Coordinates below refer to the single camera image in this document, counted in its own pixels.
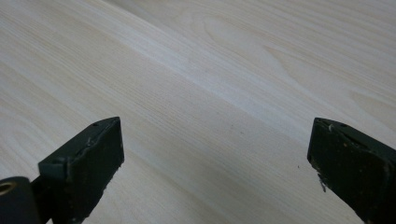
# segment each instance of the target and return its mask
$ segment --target black plastic part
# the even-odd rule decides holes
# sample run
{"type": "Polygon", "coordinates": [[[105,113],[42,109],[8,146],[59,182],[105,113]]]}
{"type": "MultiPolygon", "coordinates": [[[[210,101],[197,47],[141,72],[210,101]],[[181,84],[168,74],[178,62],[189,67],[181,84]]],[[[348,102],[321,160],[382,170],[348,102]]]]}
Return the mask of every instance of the black plastic part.
{"type": "Polygon", "coordinates": [[[0,223],[41,223],[28,178],[14,176],[0,181],[0,223]]]}
{"type": "Polygon", "coordinates": [[[343,123],[315,119],[309,162],[365,223],[396,223],[396,151],[343,123]]]}
{"type": "Polygon", "coordinates": [[[81,223],[123,161],[120,118],[95,122],[41,161],[42,184],[56,206],[53,223],[81,223]]]}

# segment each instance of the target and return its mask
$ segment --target wooden table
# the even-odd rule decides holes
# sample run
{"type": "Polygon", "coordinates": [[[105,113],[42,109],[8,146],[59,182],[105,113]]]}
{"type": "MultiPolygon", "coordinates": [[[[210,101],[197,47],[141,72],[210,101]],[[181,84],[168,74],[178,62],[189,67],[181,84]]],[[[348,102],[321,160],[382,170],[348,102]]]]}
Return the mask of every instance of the wooden table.
{"type": "Polygon", "coordinates": [[[114,116],[84,223],[361,223],[306,152],[314,117],[396,147],[396,1],[2,0],[0,178],[114,116]]]}

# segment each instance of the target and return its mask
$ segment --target black object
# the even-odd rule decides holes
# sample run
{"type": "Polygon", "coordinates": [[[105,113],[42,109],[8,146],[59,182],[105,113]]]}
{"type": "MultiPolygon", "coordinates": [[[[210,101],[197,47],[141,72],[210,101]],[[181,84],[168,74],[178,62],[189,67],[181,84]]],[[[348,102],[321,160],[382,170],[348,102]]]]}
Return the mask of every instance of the black object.
{"type": "Polygon", "coordinates": [[[95,122],[41,161],[32,183],[0,181],[0,223],[81,223],[123,161],[120,118],[95,122]]]}
{"type": "Polygon", "coordinates": [[[307,158],[321,183],[365,223],[396,223],[394,149],[343,123],[315,119],[307,158]]]}

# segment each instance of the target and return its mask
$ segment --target light wood tabletop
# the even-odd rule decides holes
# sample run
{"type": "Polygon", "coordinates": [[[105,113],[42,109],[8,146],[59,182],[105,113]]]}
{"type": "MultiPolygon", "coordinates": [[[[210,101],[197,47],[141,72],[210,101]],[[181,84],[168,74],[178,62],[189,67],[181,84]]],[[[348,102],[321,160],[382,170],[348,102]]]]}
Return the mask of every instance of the light wood tabletop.
{"type": "Polygon", "coordinates": [[[84,223],[362,223],[306,153],[315,117],[396,148],[396,1],[0,1],[0,179],[115,116],[84,223]]]}

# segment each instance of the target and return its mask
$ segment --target screw hole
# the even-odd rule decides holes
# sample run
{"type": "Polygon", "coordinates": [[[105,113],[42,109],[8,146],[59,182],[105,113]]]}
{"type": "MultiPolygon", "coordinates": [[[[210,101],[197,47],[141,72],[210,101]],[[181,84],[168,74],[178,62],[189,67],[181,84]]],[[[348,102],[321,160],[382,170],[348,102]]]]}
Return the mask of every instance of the screw hole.
{"type": "Polygon", "coordinates": [[[15,182],[6,182],[0,184],[0,196],[9,193],[12,191],[17,184],[15,182]]]}

